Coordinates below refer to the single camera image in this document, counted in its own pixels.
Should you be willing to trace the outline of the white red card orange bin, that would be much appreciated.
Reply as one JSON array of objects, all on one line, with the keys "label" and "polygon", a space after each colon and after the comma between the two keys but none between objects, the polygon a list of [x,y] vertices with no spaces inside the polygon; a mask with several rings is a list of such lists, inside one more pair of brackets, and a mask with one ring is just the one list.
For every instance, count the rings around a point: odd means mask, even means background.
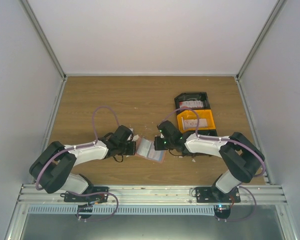
[{"label": "white red card orange bin", "polygon": [[198,128],[207,128],[208,122],[206,118],[200,118],[199,121],[197,119],[185,119],[181,118],[182,128],[184,130],[196,128],[198,124]]}]

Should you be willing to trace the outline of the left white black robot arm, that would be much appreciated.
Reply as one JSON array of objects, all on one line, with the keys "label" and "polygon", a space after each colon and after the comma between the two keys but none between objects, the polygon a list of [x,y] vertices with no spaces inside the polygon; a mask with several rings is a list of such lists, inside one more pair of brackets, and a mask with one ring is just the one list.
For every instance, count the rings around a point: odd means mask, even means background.
[{"label": "left white black robot arm", "polygon": [[115,132],[92,142],[78,145],[52,142],[29,168],[35,188],[48,194],[65,191],[88,202],[93,197],[93,184],[82,174],[73,174],[72,169],[94,160],[112,158],[118,161],[116,156],[133,156],[137,148],[133,137],[132,128],[120,125]]}]

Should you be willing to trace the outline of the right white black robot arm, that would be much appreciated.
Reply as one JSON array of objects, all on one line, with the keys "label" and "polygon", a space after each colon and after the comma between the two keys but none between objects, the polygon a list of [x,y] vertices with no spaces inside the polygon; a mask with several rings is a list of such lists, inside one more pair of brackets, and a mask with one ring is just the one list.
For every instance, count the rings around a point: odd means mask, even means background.
[{"label": "right white black robot arm", "polygon": [[198,131],[180,132],[170,121],[157,126],[154,139],[157,151],[177,151],[182,156],[209,155],[221,158],[228,170],[211,186],[211,196],[224,202],[241,183],[250,183],[266,170],[265,157],[242,133],[230,136],[202,135]]}]

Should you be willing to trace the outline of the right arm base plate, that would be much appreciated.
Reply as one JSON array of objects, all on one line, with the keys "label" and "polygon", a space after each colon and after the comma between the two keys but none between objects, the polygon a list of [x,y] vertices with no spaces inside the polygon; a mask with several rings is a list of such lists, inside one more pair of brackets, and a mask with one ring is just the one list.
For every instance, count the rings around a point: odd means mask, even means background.
[{"label": "right arm base plate", "polygon": [[229,193],[223,193],[211,186],[197,186],[191,193],[197,203],[240,203],[239,189],[234,187]]}]

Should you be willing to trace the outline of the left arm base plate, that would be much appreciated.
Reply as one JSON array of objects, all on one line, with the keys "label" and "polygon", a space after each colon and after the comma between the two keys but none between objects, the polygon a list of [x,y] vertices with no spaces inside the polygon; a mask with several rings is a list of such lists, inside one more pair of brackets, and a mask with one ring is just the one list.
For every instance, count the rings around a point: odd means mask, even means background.
[{"label": "left arm base plate", "polygon": [[105,203],[108,200],[108,191],[107,186],[93,186],[81,195],[65,192],[61,193],[60,197],[67,203]]}]

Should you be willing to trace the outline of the pink clear card holder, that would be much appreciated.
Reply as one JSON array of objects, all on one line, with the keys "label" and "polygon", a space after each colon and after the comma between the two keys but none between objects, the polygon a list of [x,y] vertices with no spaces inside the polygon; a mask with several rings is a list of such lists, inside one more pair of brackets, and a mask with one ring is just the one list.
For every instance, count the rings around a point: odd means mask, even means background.
[{"label": "pink clear card holder", "polygon": [[141,137],[136,142],[136,156],[144,159],[162,163],[166,152],[164,150],[155,150],[154,141]]}]

